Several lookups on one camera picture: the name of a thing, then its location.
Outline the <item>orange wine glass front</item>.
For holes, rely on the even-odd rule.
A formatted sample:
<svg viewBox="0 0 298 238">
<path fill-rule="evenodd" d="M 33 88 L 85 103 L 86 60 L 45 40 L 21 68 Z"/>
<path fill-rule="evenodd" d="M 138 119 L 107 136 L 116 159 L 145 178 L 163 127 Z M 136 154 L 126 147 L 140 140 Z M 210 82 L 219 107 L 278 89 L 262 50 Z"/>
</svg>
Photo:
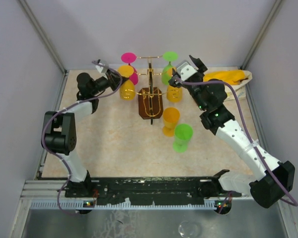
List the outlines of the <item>orange wine glass front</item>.
<svg viewBox="0 0 298 238">
<path fill-rule="evenodd" d="M 134 69 L 129 65 L 123 65 L 118 68 L 118 72 L 121 74 L 122 77 L 127 79 L 120 87 L 120 98 L 125 101 L 131 101 L 136 95 L 135 86 L 130 80 L 130 77 L 134 73 Z"/>
</svg>

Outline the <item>green wine glass front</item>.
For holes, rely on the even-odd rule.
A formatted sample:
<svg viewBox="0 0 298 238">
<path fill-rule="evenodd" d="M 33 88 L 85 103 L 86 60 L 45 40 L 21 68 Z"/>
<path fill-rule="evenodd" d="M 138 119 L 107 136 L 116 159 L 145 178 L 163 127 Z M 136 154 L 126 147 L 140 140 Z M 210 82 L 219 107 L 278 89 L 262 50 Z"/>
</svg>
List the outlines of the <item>green wine glass front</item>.
<svg viewBox="0 0 298 238">
<path fill-rule="evenodd" d="M 175 127 L 173 149 L 177 153 L 187 150 L 188 144 L 193 136 L 193 129 L 190 125 L 182 123 Z"/>
</svg>

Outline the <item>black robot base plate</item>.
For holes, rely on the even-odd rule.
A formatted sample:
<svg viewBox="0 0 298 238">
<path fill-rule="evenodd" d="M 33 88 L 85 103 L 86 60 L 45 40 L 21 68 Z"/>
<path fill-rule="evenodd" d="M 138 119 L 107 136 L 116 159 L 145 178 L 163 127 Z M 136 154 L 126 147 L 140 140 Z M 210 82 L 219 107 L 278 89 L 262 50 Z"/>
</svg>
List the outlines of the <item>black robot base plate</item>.
<svg viewBox="0 0 298 238">
<path fill-rule="evenodd" d="M 203 205 L 211 197 L 224 197 L 218 176 L 89 178 L 82 184 L 69 182 L 67 198 L 90 197 L 97 205 L 117 205 L 129 199 L 132 205 Z"/>
</svg>

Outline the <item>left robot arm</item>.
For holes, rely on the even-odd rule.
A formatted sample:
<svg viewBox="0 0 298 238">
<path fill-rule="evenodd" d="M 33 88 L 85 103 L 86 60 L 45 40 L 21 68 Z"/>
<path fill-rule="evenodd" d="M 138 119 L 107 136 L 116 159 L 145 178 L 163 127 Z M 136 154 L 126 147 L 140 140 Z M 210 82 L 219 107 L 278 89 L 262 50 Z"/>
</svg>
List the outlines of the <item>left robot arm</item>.
<svg viewBox="0 0 298 238">
<path fill-rule="evenodd" d="M 76 184 L 77 193 L 84 197 L 92 194 L 93 184 L 88 181 L 88 171 L 75 149 L 76 124 L 95 113 L 99 99 L 114 94 L 127 80 L 108 68 L 102 68 L 101 73 L 96 80 L 86 72 L 77 76 L 77 101 L 65 109 L 46 112 L 41 135 L 42 147 L 59 158 L 68 171 L 69 182 Z"/>
</svg>

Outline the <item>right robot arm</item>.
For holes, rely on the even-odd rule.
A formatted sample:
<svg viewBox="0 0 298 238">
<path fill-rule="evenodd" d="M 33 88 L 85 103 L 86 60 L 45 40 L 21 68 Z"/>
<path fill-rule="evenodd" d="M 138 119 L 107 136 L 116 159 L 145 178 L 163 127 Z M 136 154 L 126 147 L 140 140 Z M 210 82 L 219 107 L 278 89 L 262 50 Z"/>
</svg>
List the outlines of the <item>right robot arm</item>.
<svg viewBox="0 0 298 238">
<path fill-rule="evenodd" d="M 206 130 L 225 141 L 251 169 L 253 175 L 222 170 L 212 183 L 212 191 L 217 196 L 227 192 L 243 193 L 251 196 L 263 208 L 270 208 L 281 200 L 290 205 L 298 203 L 290 195 L 293 188 L 295 167 L 289 162 L 281 162 L 257 142 L 246 127 L 224 106 L 227 98 L 225 88 L 232 88 L 219 79 L 204 81 L 207 67 L 199 58 L 190 57 L 172 70 L 169 85 L 188 90 L 202 111 L 200 119 Z"/>
</svg>

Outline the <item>green wine glass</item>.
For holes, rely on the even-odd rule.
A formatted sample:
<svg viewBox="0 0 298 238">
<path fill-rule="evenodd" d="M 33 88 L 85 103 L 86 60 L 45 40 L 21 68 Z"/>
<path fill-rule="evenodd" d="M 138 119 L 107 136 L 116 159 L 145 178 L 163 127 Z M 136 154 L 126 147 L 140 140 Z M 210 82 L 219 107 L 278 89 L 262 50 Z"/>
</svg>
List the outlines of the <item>green wine glass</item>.
<svg viewBox="0 0 298 238">
<path fill-rule="evenodd" d="M 187 150 L 188 144 L 193 136 L 193 129 L 190 125 L 182 123 L 175 127 L 173 149 L 177 153 Z"/>
<path fill-rule="evenodd" d="M 172 70 L 174 68 L 172 62 L 178 59 L 178 54 L 173 51 L 168 51 L 162 55 L 162 58 L 167 61 L 168 64 L 162 70 L 161 80 L 164 85 L 168 85 L 169 80 L 172 78 Z"/>
</svg>

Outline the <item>green wine glass back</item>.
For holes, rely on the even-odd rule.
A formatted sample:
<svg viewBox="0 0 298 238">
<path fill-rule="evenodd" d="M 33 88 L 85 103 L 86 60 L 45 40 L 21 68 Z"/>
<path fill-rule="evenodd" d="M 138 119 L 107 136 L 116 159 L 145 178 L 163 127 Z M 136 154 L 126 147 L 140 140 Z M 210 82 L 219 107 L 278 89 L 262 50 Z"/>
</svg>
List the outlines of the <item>green wine glass back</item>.
<svg viewBox="0 0 298 238">
<path fill-rule="evenodd" d="M 172 62 L 178 59 L 178 54 L 173 51 L 168 51 L 162 55 L 162 58 L 167 61 L 168 64 L 162 70 L 161 80 L 164 85 L 168 85 L 169 80 L 172 78 L 172 70 L 174 68 Z"/>
</svg>

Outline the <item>pink wine glass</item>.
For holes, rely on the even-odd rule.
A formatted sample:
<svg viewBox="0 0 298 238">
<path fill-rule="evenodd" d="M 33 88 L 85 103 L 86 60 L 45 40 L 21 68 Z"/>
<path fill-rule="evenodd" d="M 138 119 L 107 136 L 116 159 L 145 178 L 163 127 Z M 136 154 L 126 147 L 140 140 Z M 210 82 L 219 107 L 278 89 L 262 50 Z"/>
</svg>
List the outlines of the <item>pink wine glass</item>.
<svg viewBox="0 0 298 238">
<path fill-rule="evenodd" d="M 132 52 L 126 52 L 121 55 L 122 62 L 128 64 L 131 66 L 134 70 L 134 73 L 130 76 L 130 80 L 134 85 L 137 85 L 139 82 L 138 72 L 137 70 L 132 66 L 132 63 L 134 63 L 137 59 L 137 56 Z"/>
</svg>

